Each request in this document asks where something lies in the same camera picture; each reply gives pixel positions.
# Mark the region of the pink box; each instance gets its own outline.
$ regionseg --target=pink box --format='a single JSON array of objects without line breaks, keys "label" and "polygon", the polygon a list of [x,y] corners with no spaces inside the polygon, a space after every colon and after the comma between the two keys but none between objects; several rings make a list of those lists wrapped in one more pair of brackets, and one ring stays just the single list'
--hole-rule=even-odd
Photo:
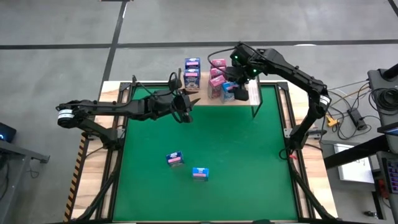
[{"label": "pink box", "polygon": [[[225,67],[220,67],[219,69],[225,72]],[[216,78],[220,75],[224,75],[224,73],[220,70],[217,68],[210,69],[210,78]]]},{"label": "pink box", "polygon": [[216,78],[209,80],[209,85],[207,89],[207,94],[209,98],[215,99],[221,95],[221,85],[225,82],[224,76],[220,75]]},{"label": "pink box", "polygon": [[216,67],[226,67],[226,60],[225,59],[213,59],[211,60],[211,63],[215,65]]}]

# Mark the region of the blue box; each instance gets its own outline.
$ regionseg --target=blue box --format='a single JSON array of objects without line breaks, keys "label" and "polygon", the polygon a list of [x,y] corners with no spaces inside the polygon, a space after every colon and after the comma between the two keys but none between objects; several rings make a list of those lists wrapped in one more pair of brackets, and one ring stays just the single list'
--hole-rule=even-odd
[{"label": "blue box", "polygon": [[183,157],[182,157],[182,152],[173,152],[169,155],[166,156],[166,161],[167,164],[171,167],[173,166],[179,166],[184,163]]},{"label": "blue box", "polygon": [[194,167],[194,168],[192,168],[192,177],[195,180],[208,180],[209,169]]},{"label": "blue box", "polygon": [[200,69],[185,69],[184,84],[187,90],[200,89]]},{"label": "blue box", "polygon": [[200,58],[186,58],[185,59],[185,69],[200,69]]},{"label": "blue box", "polygon": [[239,87],[238,84],[236,84],[235,82],[226,82],[223,83],[221,86],[221,102],[225,103],[225,102],[229,102],[229,101],[234,101],[235,100],[235,96],[234,93],[230,93],[228,92],[228,90],[232,90],[233,88]]}]

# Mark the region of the gray concrete floor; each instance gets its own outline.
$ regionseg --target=gray concrete floor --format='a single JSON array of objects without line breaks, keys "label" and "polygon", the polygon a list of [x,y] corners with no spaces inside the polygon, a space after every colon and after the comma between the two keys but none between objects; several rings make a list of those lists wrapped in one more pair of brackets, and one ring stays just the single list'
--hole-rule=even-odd
[{"label": "gray concrete floor", "polygon": [[[110,44],[120,6],[95,0],[0,1],[0,45]],[[383,0],[135,0],[127,5],[119,43],[398,39],[397,24],[398,17]],[[388,68],[398,58],[398,45],[274,48],[331,88],[365,80],[368,70]],[[185,57],[205,61],[220,49],[118,49],[109,79],[130,80],[134,74],[141,80],[165,80]],[[96,99],[108,53],[108,49],[0,50],[0,121],[18,130],[16,144],[51,155],[47,165],[32,162],[40,176],[30,179],[27,173],[13,223],[62,220],[80,131],[59,128],[55,106]],[[343,103],[337,107],[346,110]],[[366,98],[359,110],[377,116]],[[366,122],[373,130],[351,142],[377,136],[378,121]],[[344,125],[347,135],[353,130],[349,122]],[[324,139],[338,138],[330,132]],[[370,192],[332,190],[340,218],[377,222],[361,214],[374,210]],[[392,223],[391,214],[381,223]]]}]

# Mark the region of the metal bracket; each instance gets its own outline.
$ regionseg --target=metal bracket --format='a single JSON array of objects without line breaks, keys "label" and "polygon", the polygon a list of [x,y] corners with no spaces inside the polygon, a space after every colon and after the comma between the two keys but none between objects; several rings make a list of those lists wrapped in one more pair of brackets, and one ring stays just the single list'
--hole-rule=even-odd
[{"label": "metal bracket", "polygon": [[119,91],[127,90],[131,86],[131,82],[122,82],[120,83]]},{"label": "metal bracket", "polygon": [[287,82],[277,82],[276,83],[279,87],[281,87],[283,90],[288,91],[289,90],[289,86],[287,84]]},{"label": "metal bracket", "polygon": [[[292,128],[284,128],[285,138],[289,138],[291,132]],[[318,128],[310,128],[308,130],[308,138],[320,139],[324,134],[326,134],[326,131],[325,130],[322,131]]]},{"label": "metal bracket", "polygon": [[118,138],[121,138],[123,133],[125,133],[125,132],[126,132],[126,130],[124,128],[118,128]]}]

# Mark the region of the stack of boxes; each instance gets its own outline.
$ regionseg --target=stack of boxes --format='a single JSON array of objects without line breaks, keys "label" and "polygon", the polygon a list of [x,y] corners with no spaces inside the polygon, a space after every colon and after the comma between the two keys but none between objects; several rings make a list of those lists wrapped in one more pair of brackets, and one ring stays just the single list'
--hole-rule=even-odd
[{"label": "stack of boxes", "polygon": [[221,97],[221,102],[235,100],[233,88],[238,87],[236,83],[227,82],[226,75],[226,60],[214,59],[211,61],[210,77],[208,85],[208,96],[211,99]]},{"label": "stack of boxes", "polygon": [[[233,101],[233,88],[239,87],[236,83],[226,81],[226,60],[214,59],[211,61],[210,76],[208,80],[208,97],[215,99],[221,97],[223,103]],[[186,58],[185,71],[183,75],[185,88],[187,90],[200,89],[200,58]]]},{"label": "stack of boxes", "polygon": [[200,58],[186,58],[184,84],[187,90],[200,89]]}]

